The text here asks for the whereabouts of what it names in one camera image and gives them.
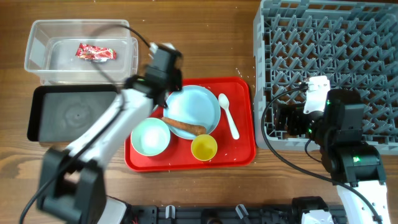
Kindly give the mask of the orange carrot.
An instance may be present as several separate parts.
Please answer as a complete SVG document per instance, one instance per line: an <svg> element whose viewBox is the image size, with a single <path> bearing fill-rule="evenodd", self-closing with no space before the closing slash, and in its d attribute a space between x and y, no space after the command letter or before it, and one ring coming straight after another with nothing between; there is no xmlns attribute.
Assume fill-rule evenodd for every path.
<svg viewBox="0 0 398 224"><path fill-rule="evenodd" d="M167 117L162 117L161 120L163 122L165 122L166 124L171 125L172 127L186 131L195 136L199 136L201 134L206 134L206 128L204 126L183 123L181 121L177 121L177 120L170 119Z"/></svg>

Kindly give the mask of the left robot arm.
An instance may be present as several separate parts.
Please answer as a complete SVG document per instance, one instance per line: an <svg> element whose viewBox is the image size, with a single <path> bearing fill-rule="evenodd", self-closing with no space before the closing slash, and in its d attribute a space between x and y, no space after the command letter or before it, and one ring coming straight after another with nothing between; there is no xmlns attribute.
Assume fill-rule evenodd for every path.
<svg viewBox="0 0 398 224"><path fill-rule="evenodd" d="M107 196L104 172L129 133L155 106L166 105L166 93L181 89L178 68L148 66L143 77L128 78L87 132L65 150L45 153L39 189L30 203L66 223L124 223L129 205Z"/></svg>

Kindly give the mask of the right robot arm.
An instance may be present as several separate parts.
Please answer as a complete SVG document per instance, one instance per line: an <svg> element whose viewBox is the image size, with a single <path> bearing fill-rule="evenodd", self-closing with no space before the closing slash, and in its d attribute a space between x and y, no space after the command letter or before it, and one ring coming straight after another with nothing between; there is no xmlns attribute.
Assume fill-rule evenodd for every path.
<svg viewBox="0 0 398 224"><path fill-rule="evenodd" d="M332 183L338 190L349 223L390 223L387 208L386 172L378 150L363 141L365 109L358 92L330 90L319 109L307 112L305 104L271 102L277 113L277 128L290 134L307 134L320 146L325 177L284 159L304 174Z"/></svg>

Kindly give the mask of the yellow plastic cup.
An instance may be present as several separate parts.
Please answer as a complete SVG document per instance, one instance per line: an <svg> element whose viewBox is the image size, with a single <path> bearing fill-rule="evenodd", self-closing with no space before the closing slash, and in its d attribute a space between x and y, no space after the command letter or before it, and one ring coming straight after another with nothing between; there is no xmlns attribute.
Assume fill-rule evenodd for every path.
<svg viewBox="0 0 398 224"><path fill-rule="evenodd" d="M216 140L208 134L197 136L191 143L191 152L199 161L210 161L216 155L217 150Z"/></svg>

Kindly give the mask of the red snack wrapper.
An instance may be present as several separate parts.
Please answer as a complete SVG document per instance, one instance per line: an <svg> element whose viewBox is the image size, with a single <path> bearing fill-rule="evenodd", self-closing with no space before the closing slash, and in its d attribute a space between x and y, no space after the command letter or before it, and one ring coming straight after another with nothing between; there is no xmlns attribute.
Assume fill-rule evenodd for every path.
<svg viewBox="0 0 398 224"><path fill-rule="evenodd" d="M96 62L106 62L107 60L116 60L117 53L115 50L106 47L97 47L94 45L80 44L75 54L76 57L92 60Z"/></svg>

